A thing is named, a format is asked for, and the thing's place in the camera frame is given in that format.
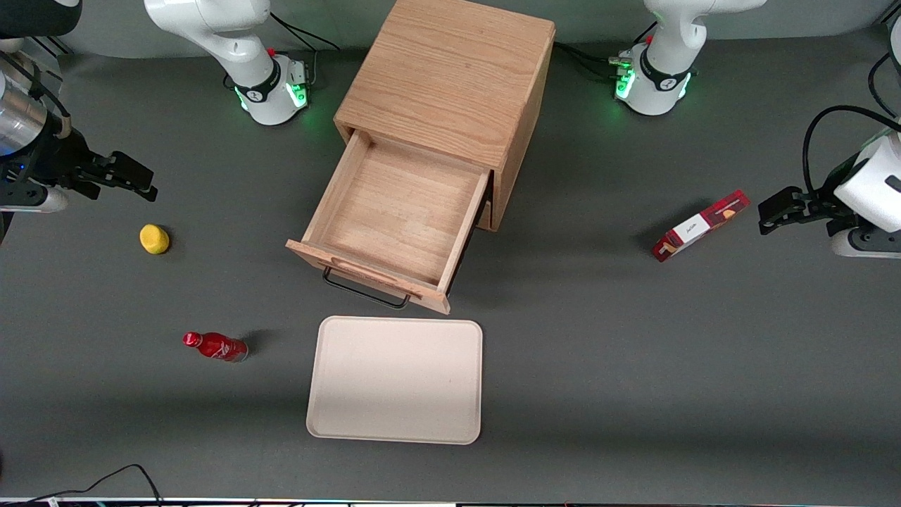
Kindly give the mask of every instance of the lemon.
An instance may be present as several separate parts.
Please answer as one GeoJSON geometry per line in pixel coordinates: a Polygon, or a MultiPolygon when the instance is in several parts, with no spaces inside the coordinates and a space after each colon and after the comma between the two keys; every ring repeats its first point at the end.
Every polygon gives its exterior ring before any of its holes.
{"type": "Polygon", "coordinates": [[[141,228],[141,246],[148,254],[162,254],[168,250],[168,235],[162,227],[147,224],[141,228]]]}

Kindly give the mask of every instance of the cabinet top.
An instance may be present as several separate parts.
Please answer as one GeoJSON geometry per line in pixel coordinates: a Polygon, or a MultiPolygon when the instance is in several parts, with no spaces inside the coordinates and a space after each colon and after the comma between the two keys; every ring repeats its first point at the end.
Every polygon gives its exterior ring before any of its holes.
{"type": "Polygon", "coordinates": [[[335,122],[499,168],[553,37],[524,14],[397,0],[335,122]]]}

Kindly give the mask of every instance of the green led light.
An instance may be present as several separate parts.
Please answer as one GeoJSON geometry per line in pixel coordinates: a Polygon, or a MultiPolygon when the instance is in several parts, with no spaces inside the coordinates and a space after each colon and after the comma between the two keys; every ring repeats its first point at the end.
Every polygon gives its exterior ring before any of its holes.
{"type": "Polygon", "coordinates": [[[625,76],[620,78],[619,84],[616,85],[616,96],[625,100],[632,91],[632,83],[635,81],[635,71],[629,69],[625,76]]]}
{"type": "Polygon", "coordinates": [[[234,93],[238,96],[238,100],[241,101],[241,109],[247,111],[247,104],[244,104],[244,97],[241,96],[241,92],[238,91],[238,88],[234,89],[234,93]]]}
{"type": "Polygon", "coordinates": [[[294,105],[300,109],[303,106],[306,106],[306,85],[292,85],[291,83],[285,83],[285,88],[287,92],[291,94],[291,100],[294,101],[294,105]]]}
{"type": "Polygon", "coordinates": [[[682,83],[682,91],[678,92],[678,98],[682,98],[685,96],[685,90],[688,88],[688,81],[691,80],[691,72],[688,72],[688,75],[685,76],[685,82],[682,83]]]}

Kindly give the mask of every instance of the open drawer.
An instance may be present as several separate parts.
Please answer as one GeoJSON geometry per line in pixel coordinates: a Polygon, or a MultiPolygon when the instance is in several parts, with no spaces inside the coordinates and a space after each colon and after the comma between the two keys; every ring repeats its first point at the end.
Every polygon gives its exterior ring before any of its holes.
{"type": "MultiPolygon", "coordinates": [[[[354,131],[304,238],[287,247],[335,276],[447,314],[490,170],[354,131]]],[[[381,298],[368,295],[370,299],[381,298]]]]}

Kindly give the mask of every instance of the wall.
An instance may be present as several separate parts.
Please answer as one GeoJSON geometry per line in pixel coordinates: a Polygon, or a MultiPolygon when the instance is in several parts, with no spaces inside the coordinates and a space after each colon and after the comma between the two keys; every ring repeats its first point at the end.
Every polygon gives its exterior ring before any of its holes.
{"type": "MultiPolygon", "coordinates": [[[[478,0],[557,24],[558,41],[630,40],[653,21],[640,0],[478,0]]],[[[862,28],[891,0],[769,0],[757,10],[707,19],[713,39],[758,39],[835,35],[862,28]]],[[[342,47],[366,47],[376,37],[394,0],[272,0],[272,11],[288,23],[342,47]]],[[[255,31],[267,45],[301,47],[269,20],[255,31]]],[[[161,31],[141,0],[88,0],[81,23],[63,37],[78,52],[123,58],[192,56],[202,50],[161,31]]]]}

